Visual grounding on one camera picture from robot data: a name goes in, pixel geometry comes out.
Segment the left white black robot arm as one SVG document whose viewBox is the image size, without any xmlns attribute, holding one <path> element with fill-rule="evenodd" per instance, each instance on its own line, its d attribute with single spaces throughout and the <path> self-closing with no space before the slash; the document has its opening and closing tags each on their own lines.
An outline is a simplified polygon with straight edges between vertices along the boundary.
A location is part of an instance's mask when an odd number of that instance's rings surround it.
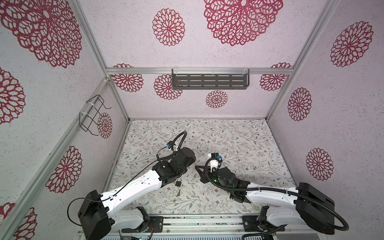
<svg viewBox="0 0 384 240">
<path fill-rule="evenodd" d="M 127 213 L 122 209 L 136 199 L 175 182 L 196 161 L 189 148 L 176 151 L 170 160 L 158 162 L 151 170 L 125 187 L 98 193 L 89 192 L 80 207 L 78 218 L 87 240 L 101 240 L 111 231 L 140 233 L 147 230 L 151 218 L 143 207 Z"/>
</svg>

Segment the dark metal wall shelf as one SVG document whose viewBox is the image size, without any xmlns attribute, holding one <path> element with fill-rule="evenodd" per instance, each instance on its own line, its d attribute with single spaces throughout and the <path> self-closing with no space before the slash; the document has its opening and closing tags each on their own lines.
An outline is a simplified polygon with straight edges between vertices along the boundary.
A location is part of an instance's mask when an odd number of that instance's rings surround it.
<svg viewBox="0 0 384 240">
<path fill-rule="evenodd" d="M 240 73 L 218 74 L 178 74 L 172 69 L 172 88 L 174 90 L 246 90 L 250 85 L 249 69 Z"/>
</svg>

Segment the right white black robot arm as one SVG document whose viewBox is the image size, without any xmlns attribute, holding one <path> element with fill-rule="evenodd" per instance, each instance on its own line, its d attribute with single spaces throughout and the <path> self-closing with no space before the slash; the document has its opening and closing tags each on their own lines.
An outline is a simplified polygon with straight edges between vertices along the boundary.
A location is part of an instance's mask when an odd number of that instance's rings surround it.
<svg viewBox="0 0 384 240">
<path fill-rule="evenodd" d="M 264 186 L 238 179 L 227 167 L 216 170 L 196 166 L 195 169 L 202 183 L 218 185 L 229 193 L 231 200 L 264 204 L 258 215 L 242 218 L 246 232 L 272 235 L 273 231 L 284 231 L 286 225 L 306 225 L 322 234 L 335 233 L 335 217 L 325 209 L 334 210 L 334 201 L 307 183 L 301 183 L 298 188 L 267 191 Z"/>
</svg>

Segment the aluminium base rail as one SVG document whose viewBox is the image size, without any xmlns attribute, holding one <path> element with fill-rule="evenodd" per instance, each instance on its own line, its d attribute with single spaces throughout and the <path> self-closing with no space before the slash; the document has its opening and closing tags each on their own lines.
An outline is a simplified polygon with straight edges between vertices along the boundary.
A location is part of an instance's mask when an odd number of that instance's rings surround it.
<svg viewBox="0 0 384 240">
<path fill-rule="evenodd" d="M 150 215 L 154 220 L 155 230 L 151 240 L 241 240 L 246 232 L 243 215 Z M 147 240 L 151 228 L 143 233 L 124 233 L 112 230 L 102 240 L 131 240 L 131 236 Z M 273 234 L 272 240 L 335 240 L 304 225 L 288 225 L 284 231 Z"/>
</svg>

